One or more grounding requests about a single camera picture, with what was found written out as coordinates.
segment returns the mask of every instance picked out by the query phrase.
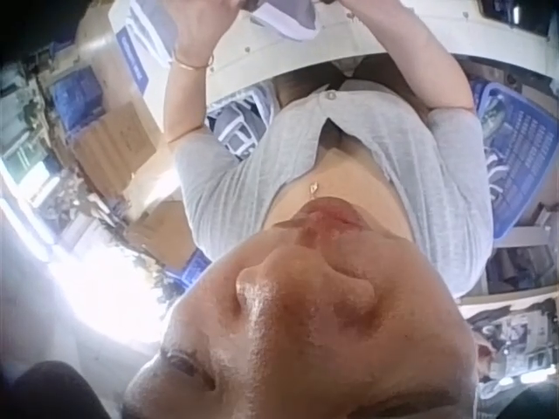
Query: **eye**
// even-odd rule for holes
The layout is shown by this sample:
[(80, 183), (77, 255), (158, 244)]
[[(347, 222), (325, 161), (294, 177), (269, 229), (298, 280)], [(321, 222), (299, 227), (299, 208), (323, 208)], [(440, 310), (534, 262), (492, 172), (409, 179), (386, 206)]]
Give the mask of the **eye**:
[(165, 362), (180, 373), (192, 378), (199, 378), (210, 391), (216, 388), (216, 383), (211, 376), (197, 363), (194, 354), (188, 354), (175, 349), (161, 349), (161, 355)]

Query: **floor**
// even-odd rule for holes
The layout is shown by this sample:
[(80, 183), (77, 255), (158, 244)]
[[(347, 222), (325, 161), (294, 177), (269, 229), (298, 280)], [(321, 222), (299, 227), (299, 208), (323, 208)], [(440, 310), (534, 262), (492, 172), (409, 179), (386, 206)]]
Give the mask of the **floor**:
[(157, 151), (135, 174), (124, 193), (129, 202), (128, 216), (137, 219), (141, 213), (176, 191), (175, 170), (162, 133), (128, 72), (108, 20), (110, 4), (90, 8), (79, 24), (76, 44), (82, 60), (90, 64), (99, 79), (107, 111), (131, 101), (149, 139)]

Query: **blue sign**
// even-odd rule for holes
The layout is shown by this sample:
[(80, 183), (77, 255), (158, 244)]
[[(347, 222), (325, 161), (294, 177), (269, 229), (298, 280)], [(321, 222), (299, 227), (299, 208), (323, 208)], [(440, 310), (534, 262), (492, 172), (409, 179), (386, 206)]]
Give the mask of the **blue sign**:
[(132, 39), (130, 39), (130, 35), (128, 34), (126, 27), (118, 31), (116, 34), (116, 40), (121, 46), (124, 59), (128, 64), (128, 68), (132, 73), (132, 77), (134, 78), (138, 89), (140, 89), (140, 93), (144, 94), (146, 88), (148, 87), (148, 75), (141, 65), (140, 58), (138, 57), (138, 53), (132, 44)]

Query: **skin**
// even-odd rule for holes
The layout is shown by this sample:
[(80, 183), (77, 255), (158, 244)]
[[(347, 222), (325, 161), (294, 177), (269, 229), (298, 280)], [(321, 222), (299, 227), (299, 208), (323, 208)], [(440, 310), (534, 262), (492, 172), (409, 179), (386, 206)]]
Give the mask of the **skin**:
[(417, 247), (321, 198), (176, 303), (127, 400), (165, 419), (471, 417), (474, 370), (469, 327)]

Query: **store shelf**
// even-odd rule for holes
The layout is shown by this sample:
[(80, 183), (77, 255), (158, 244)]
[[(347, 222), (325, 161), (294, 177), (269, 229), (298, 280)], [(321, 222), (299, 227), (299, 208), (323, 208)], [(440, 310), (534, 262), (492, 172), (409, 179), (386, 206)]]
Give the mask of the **store shelf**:
[(559, 299), (559, 286), (546, 286), (536, 290), (507, 292), (503, 294), (464, 297), (459, 301), (459, 310), (465, 319), (485, 310), (511, 306), (511, 310), (522, 310), (546, 299)]

